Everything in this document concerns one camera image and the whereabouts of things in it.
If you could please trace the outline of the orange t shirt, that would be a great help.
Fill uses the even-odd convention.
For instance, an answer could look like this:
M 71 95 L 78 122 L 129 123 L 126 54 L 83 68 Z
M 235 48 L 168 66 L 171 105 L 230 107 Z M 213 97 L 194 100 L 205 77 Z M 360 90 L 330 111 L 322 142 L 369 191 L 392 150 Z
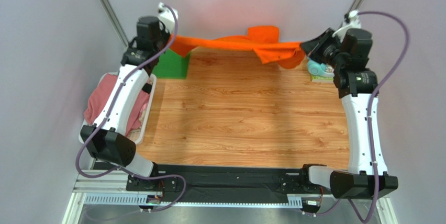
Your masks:
M 195 48 L 254 52 L 262 64 L 276 62 L 284 69 L 299 66 L 306 53 L 301 42 L 280 42 L 280 29 L 276 26 L 249 27 L 246 35 L 235 35 L 213 40 L 177 36 L 170 49 L 186 57 Z

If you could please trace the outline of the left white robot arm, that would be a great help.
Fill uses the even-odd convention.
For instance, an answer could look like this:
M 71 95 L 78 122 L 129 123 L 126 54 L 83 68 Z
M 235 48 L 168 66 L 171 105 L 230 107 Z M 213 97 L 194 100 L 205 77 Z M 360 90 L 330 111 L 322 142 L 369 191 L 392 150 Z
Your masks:
M 177 15 L 145 16 L 137 22 L 137 35 L 122 56 L 121 67 L 107 103 L 94 123 L 81 129 L 82 150 L 96 160 L 113 164 L 128 174 L 147 178 L 154 163 L 142 157 L 126 137 L 127 123 L 139 93 L 148 86 L 151 63 L 172 45 L 178 32 Z

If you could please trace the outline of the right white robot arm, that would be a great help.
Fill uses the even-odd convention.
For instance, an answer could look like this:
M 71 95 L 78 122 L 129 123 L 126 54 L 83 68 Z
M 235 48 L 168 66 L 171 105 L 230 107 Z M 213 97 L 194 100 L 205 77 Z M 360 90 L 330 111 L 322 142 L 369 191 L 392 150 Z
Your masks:
M 384 197 L 399 187 L 389 175 L 382 156 L 377 124 L 378 86 L 376 74 L 367 68 L 372 34 L 347 29 L 340 38 L 329 28 L 317 38 L 301 44 L 307 56 L 333 67 L 334 85 L 345 111 L 349 137 L 349 163 L 345 171 L 325 165 L 305 165 L 309 184 L 331 190 L 336 199 Z

